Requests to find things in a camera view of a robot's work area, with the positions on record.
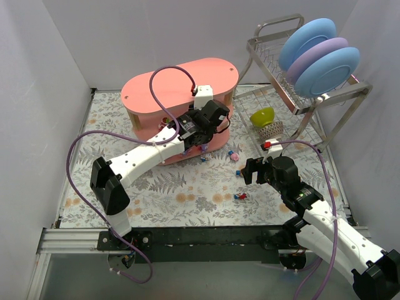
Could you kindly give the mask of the purple bunny with red bow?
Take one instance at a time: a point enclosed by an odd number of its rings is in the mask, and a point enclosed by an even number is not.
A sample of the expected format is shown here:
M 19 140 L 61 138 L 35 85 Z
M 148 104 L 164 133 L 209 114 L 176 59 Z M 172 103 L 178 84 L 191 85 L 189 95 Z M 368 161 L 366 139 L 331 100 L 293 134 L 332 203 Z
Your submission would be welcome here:
M 202 144 L 200 146 L 201 153 L 207 153 L 209 149 L 209 144 Z

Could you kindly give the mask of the red blue cat toy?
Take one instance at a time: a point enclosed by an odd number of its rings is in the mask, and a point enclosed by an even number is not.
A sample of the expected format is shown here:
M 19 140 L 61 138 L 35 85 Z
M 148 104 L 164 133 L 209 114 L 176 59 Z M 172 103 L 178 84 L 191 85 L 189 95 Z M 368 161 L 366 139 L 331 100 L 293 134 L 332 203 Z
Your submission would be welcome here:
M 246 199 L 247 198 L 247 194 L 246 193 L 242 193 L 242 194 L 235 194 L 234 195 L 234 199 L 240 199 L 240 200 L 243 200 L 243 199 Z

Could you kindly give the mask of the pink bear strawberry cake toy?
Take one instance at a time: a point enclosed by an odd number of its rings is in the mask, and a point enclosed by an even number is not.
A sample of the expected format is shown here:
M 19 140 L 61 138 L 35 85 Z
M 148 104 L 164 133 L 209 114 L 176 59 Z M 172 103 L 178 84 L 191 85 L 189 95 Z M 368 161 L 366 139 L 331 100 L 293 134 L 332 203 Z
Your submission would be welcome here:
M 169 124 L 169 118 L 168 117 L 162 118 L 161 122 L 158 124 L 159 131 L 165 128 L 168 124 Z

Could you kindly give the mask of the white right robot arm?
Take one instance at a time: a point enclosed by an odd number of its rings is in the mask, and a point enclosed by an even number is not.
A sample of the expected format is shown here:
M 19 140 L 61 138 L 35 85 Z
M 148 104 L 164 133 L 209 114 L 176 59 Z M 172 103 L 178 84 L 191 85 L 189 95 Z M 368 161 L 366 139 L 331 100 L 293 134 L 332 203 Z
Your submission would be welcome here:
M 322 194 L 301 181 L 294 161 L 286 156 L 246 161 L 241 171 L 251 184 L 268 183 L 296 216 L 284 230 L 301 247 L 333 263 L 359 299 L 392 299 L 399 293 L 399 253 L 385 251 L 365 238 L 345 219 L 336 217 Z

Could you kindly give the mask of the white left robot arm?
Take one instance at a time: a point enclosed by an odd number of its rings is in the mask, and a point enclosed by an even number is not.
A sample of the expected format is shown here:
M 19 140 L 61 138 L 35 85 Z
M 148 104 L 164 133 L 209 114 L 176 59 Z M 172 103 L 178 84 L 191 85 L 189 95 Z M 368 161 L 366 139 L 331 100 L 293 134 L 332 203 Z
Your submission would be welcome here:
M 118 157 L 96 159 L 92 165 L 90 187 L 101 203 L 107 225 L 118 236 L 131 232 L 126 188 L 138 177 L 167 159 L 194 146 L 209 143 L 220 134 L 218 126 L 229 119 L 230 109 L 217 100 L 210 100 L 202 109 L 191 109 L 171 120 L 144 144 Z

